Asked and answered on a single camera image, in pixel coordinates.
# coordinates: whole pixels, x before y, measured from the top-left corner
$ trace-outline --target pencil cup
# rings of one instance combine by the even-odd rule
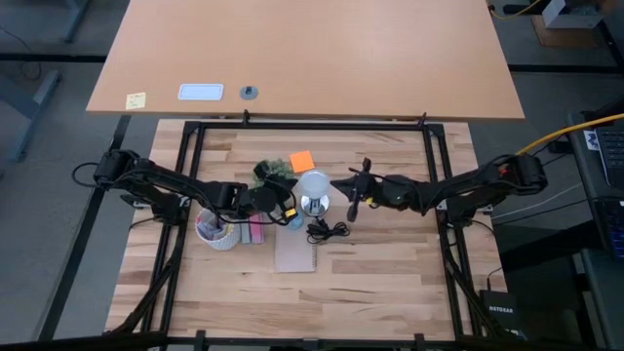
[[[234,248],[241,241],[240,226],[231,223],[217,225],[217,221],[215,214],[203,209],[195,218],[197,236],[215,250],[226,251]]]

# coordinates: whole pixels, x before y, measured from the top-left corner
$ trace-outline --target brown notebook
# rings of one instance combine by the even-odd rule
[[[314,272],[316,245],[308,243],[307,221],[299,229],[277,226],[275,232],[275,272]]]

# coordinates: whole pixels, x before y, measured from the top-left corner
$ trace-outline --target lamp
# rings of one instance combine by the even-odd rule
[[[323,215],[330,206],[327,195],[330,188],[330,178],[325,173],[312,170],[304,173],[299,180],[303,195],[301,208],[307,215]]]

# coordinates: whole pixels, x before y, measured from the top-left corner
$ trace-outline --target desk leg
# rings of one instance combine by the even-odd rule
[[[62,40],[65,43],[71,43],[74,41],[74,37],[76,36],[76,31],[78,30],[78,26],[82,22],[82,19],[85,17],[87,13],[87,8],[91,4],[91,0],[65,0],[67,6],[69,6],[70,19],[67,27],[65,28],[65,34],[62,37]]]
[[[0,99],[9,103],[19,114],[28,119],[26,130],[18,138],[18,142],[9,154],[10,161],[16,162],[23,159],[26,146],[34,133],[42,110],[50,100],[52,92],[59,82],[60,73],[58,71],[53,70],[48,72],[43,83],[39,86],[37,93],[31,97],[15,83],[0,76]]]
[[[502,253],[500,261],[505,272],[510,272],[554,258],[576,254],[584,248],[599,249],[601,246],[596,223],[588,220],[555,235]]]

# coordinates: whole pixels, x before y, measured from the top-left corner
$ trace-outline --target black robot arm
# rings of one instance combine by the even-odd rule
[[[171,225],[179,224],[183,218],[179,213],[180,195],[196,200],[200,206],[219,216],[247,219],[266,213],[272,223],[287,225],[294,218],[294,211],[285,202],[292,196],[296,179],[268,175],[261,164],[254,171],[264,180],[264,185],[249,189],[245,183],[239,182],[200,181],[140,158],[134,151],[115,150],[104,153],[94,173],[94,181],[105,190],[128,191],[133,195],[125,198],[128,202],[148,204],[156,220]],[[281,218],[271,215],[276,207],[281,210]]]
[[[347,213],[349,221],[355,221],[361,201],[373,208],[410,209],[425,215],[446,200],[448,221],[461,227],[469,223],[478,208],[496,205],[510,194],[536,194],[548,184],[539,159],[529,155],[503,155],[475,171],[435,183],[404,175],[374,175],[368,158],[360,171],[349,170],[355,175],[331,182],[352,203]]]

